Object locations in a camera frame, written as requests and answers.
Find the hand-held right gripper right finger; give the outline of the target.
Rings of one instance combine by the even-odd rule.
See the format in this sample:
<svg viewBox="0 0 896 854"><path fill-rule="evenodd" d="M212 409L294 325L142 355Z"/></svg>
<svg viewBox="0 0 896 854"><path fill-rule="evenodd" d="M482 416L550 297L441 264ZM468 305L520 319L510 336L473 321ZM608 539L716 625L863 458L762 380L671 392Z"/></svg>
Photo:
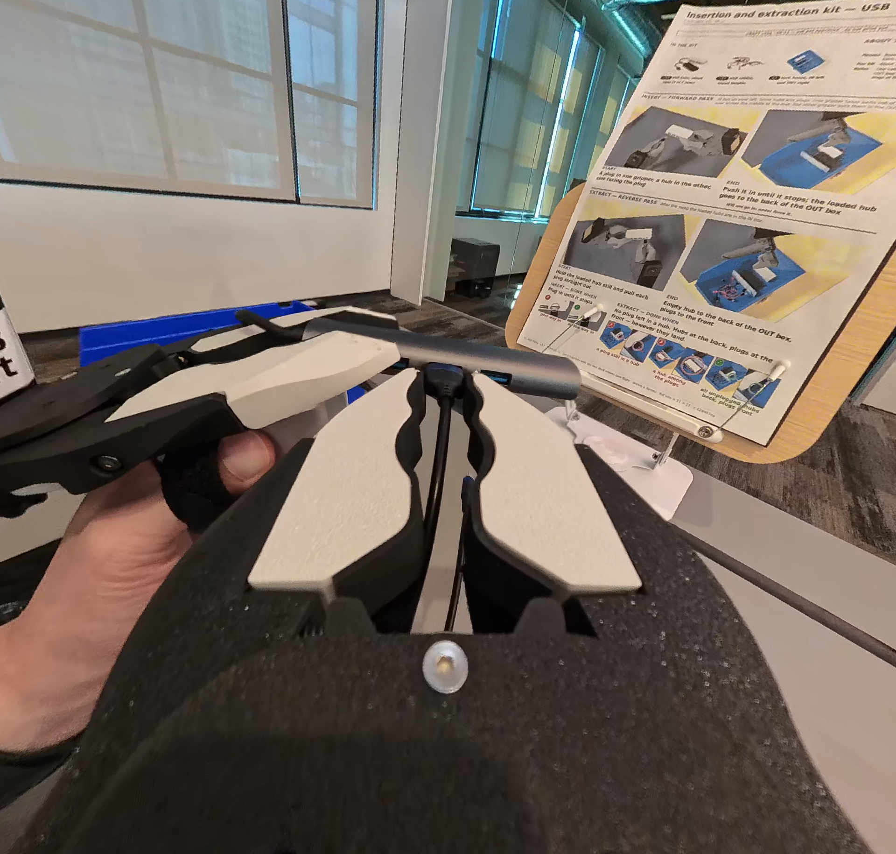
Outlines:
<svg viewBox="0 0 896 854"><path fill-rule="evenodd" d="M640 590L571 435L484 373L468 382L470 504L484 543L560 597Z"/></svg>

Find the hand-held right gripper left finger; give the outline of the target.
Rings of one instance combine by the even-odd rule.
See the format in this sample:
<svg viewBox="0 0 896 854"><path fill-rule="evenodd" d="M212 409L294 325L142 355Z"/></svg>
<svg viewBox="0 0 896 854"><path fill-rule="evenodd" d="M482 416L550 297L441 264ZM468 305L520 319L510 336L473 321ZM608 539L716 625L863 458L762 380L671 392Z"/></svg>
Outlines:
<svg viewBox="0 0 896 854"><path fill-rule="evenodd" d="M423 376L405 369L315 437L248 575L259 591L395 599L420 576Z"/></svg>

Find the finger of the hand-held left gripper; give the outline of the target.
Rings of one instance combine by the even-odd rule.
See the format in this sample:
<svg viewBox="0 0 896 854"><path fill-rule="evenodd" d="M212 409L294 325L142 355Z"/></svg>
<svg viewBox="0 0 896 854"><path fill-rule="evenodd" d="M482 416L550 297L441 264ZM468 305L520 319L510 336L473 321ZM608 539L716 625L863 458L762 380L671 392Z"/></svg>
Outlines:
<svg viewBox="0 0 896 854"><path fill-rule="evenodd" d="M328 332L234 362L185 368L127 400L106 423L218 393L245 428L262 429L315 408L398 360L393 342Z"/></svg>
<svg viewBox="0 0 896 854"><path fill-rule="evenodd" d="M235 363L253 355L284 346L299 344L334 326L349 332L361 328L394 331L398 321L390 314L357 307L305 310L266 318L258 311L237 311L238 325L198 337L184 344L184 366L214 366Z"/></svg>

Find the blue plastic bin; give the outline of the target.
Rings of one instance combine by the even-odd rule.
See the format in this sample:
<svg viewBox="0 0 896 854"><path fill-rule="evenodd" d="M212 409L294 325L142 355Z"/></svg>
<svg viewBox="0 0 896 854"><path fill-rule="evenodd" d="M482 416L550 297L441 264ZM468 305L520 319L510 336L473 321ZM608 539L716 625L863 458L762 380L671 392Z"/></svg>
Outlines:
<svg viewBox="0 0 896 854"><path fill-rule="evenodd" d="M298 301L290 301L286 307L264 303L262 310L231 308L88 328L88 353L99 358L81 366L76 375L58 385L58 404L71 416L81 417L100 409L110 409L112 415L127 400L163 378L196 367L184 366L184 344L237 326L237 311L249 309L273 318L312 310L296 311L296 305ZM209 398L223 400L231 412L225 397L218 393L193 400ZM170 407L180 407L193 400Z"/></svg>

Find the black usb cable blue plugs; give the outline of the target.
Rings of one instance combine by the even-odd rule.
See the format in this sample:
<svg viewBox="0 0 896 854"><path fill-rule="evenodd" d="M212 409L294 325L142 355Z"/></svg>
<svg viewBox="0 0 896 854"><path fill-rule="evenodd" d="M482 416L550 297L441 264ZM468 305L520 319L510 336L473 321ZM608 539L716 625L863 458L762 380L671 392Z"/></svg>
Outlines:
<svg viewBox="0 0 896 854"><path fill-rule="evenodd" d="M463 598L467 463L459 449L460 439L452 434L464 428L455 409L463 394L462 369L431 364L424 369L424 385L430 399L424 428L432 432L433 457L424 509L425 570L412 629L432 635L454 629Z"/></svg>

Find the dark grey usb hub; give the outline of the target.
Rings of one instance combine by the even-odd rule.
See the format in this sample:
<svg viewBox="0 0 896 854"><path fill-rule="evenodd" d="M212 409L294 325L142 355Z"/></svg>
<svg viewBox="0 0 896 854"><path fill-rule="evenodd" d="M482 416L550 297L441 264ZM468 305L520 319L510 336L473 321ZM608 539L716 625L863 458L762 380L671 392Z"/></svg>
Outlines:
<svg viewBox="0 0 896 854"><path fill-rule="evenodd" d="M399 353L398 361L407 367L443 364L469 374L480 372L519 395L575 400L581 389L580 369L564 356L329 318L308 322L302 336L311 339L330 332L351 333L394 344Z"/></svg>

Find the person's left hand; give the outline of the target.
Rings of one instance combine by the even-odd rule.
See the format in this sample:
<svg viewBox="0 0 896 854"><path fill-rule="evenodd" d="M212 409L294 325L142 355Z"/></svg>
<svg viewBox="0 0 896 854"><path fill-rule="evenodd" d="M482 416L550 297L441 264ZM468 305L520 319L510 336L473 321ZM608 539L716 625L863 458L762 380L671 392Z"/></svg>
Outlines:
<svg viewBox="0 0 896 854"><path fill-rule="evenodd" d="M151 462L85 497L27 607L2 626L3 752L84 730L135 624L193 541Z"/></svg>

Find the black low cabinet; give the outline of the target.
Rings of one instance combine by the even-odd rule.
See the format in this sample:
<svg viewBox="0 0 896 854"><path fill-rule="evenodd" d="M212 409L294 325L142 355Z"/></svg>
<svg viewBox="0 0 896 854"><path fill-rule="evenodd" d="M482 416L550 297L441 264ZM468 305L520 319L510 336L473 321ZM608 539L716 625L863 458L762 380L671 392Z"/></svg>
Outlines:
<svg viewBox="0 0 896 854"><path fill-rule="evenodd" d="M497 277L500 244L454 237L451 255L455 269L454 292L466 298L489 297Z"/></svg>

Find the narrow side window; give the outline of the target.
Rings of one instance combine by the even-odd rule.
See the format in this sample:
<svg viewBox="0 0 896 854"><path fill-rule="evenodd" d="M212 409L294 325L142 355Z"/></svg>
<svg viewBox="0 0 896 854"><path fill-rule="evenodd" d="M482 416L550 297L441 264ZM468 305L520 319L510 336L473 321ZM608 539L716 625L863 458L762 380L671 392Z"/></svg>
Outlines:
<svg viewBox="0 0 896 854"><path fill-rule="evenodd" d="M456 215L547 220L657 41L650 12L616 0L482 0Z"/></svg>

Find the large gridded window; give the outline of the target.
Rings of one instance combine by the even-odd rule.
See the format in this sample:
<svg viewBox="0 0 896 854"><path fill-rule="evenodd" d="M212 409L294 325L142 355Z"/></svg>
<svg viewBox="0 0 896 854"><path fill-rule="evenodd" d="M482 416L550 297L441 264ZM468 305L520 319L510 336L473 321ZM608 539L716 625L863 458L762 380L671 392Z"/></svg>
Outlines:
<svg viewBox="0 0 896 854"><path fill-rule="evenodd" d="M375 205L380 0L1 0L1 175Z"/></svg>

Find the black wristband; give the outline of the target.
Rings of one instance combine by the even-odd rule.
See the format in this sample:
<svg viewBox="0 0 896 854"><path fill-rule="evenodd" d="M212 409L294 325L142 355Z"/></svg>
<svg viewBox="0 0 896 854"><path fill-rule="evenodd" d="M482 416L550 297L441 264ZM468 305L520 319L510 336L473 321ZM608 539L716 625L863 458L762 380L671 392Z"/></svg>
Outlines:
<svg viewBox="0 0 896 854"><path fill-rule="evenodd" d="M1 751L2 798L16 798L59 769L77 750L83 733L49 748Z"/></svg>

